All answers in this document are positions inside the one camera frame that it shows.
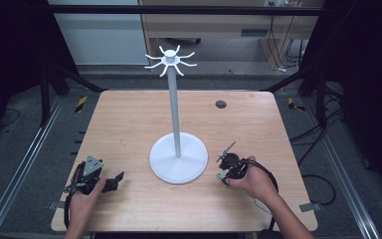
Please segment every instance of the wooden table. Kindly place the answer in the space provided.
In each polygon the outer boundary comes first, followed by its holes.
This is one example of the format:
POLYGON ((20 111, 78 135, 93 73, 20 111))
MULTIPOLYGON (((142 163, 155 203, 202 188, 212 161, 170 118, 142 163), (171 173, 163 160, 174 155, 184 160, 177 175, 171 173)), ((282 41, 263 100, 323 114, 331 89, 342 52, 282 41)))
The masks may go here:
MULTIPOLYGON (((148 156, 154 143, 172 132, 167 91, 107 91, 97 102, 72 174, 77 165, 94 155, 103 160, 100 176, 125 171, 117 191, 100 198, 90 231, 260 231, 271 215, 258 208, 244 192, 217 177, 218 156, 233 140, 239 157, 254 155, 276 177, 280 194, 309 230, 317 222, 290 147, 277 103, 271 93, 178 92, 181 131, 198 136, 209 152, 205 171, 196 180, 172 185, 151 170, 148 156), (216 101, 227 106, 218 109, 216 101)), ((52 221, 56 231, 66 230, 63 209, 52 221)))

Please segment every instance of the cabinet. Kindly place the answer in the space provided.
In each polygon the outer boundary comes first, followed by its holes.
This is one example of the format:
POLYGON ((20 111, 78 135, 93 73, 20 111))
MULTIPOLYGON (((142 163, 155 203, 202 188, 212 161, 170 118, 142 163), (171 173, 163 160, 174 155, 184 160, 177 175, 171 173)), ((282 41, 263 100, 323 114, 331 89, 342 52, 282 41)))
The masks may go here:
MULTIPOLYGON (((296 0, 285 2, 274 0, 276 6, 306 7, 322 6, 323 0, 296 0)), ((140 0, 140 5, 150 6, 242 6, 263 7, 268 6, 268 0, 140 0)), ((274 29, 276 44, 269 38, 271 31, 271 16, 253 15, 162 15, 142 14, 144 35, 147 51, 155 56, 157 39, 159 38, 258 38, 268 56, 272 69, 275 69, 274 58, 281 57, 289 39, 309 39, 315 25, 316 17, 276 16, 274 29)))

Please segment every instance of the small black dot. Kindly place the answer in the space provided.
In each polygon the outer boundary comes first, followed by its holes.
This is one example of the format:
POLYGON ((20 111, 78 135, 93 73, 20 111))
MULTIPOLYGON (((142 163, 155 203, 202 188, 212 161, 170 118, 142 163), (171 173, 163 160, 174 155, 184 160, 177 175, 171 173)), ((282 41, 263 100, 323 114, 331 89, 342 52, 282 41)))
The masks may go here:
POLYGON ((219 108, 219 109, 223 109, 226 107, 226 102, 224 101, 216 101, 216 107, 219 108))

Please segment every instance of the wall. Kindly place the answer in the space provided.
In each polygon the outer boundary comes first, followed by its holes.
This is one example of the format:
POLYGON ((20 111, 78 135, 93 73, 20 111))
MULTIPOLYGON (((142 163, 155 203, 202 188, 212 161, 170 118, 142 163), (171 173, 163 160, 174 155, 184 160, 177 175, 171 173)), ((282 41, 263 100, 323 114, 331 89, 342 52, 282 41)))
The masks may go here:
MULTIPOLYGON (((50 5, 137 5, 136 0, 48 0, 50 5)), ((138 14, 55 14, 76 65, 147 65, 138 14)))

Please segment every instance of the human arm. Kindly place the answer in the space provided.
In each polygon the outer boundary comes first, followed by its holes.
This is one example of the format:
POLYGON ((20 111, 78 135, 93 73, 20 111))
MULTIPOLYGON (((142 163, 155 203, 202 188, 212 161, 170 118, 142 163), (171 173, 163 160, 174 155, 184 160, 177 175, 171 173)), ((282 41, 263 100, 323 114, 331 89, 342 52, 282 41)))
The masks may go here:
MULTIPOLYGON (((248 159, 256 160, 253 156, 250 156, 248 159)), ((250 165, 242 179, 228 178, 226 182, 231 187, 243 189, 251 197, 265 203, 278 223, 284 238, 313 238, 311 233, 281 198, 269 176, 263 170, 250 165)))
POLYGON ((101 178, 89 195, 82 194, 79 191, 74 193, 70 203, 70 226, 65 234, 65 239, 83 238, 105 183, 106 179, 101 178))

